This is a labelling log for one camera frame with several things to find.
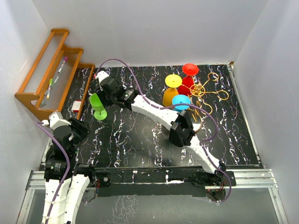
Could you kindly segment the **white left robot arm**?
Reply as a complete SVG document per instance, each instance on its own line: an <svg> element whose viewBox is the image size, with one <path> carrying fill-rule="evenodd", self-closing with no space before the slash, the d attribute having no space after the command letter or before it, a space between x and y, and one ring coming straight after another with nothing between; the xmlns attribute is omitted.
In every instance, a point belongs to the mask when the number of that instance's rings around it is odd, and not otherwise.
<svg viewBox="0 0 299 224"><path fill-rule="evenodd" d="M96 182L91 164L76 162L77 148L90 133L76 118L50 119L52 146L45 160L44 224L73 224L87 186Z"/></svg>

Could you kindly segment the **green wine glass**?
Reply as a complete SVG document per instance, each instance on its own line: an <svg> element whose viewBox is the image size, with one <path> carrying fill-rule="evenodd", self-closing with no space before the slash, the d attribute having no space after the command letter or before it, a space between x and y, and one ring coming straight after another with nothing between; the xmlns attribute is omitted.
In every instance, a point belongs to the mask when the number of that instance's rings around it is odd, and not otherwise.
<svg viewBox="0 0 299 224"><path fill-rule="evenodd" d="M104 120L107 117L107 112L98 95L94 93L90 96L89 101L93 109L93 116L97 120Z"/></svg>

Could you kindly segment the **red wine glass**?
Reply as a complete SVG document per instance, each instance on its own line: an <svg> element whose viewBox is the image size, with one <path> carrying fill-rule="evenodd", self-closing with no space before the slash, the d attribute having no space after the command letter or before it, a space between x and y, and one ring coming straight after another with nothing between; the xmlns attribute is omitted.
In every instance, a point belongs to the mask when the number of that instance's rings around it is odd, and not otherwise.
<svg viewBox="0 0 299 224"><path fill-rule="evenodd" d="M186 77L182 79L182 84L178 87L178 93L185 96L191 96L191 89L194 87L194 76L198 74L199 68L193 63L187 63L182 67Z"/></svg>

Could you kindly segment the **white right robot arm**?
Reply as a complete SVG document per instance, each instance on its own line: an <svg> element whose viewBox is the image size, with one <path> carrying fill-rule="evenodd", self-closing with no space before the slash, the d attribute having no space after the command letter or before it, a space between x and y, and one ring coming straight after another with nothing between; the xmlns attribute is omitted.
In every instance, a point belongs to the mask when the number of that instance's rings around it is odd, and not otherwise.
<svg viewBox="0 0 299 224"><path fill-rule="evenodd" d="M187 111L176 112L162 109L162 106L143 97L139 91L126 88L107 73L98 73L95 79L99 82L96 94L104 107L117 105L133 112L143 114L164 126L169 132L169 141L177 147L195 154L200 161L204 174L196 181L199 184L221 186L224 184L226 166L212 156L196 136L191 118Z"/></svg>

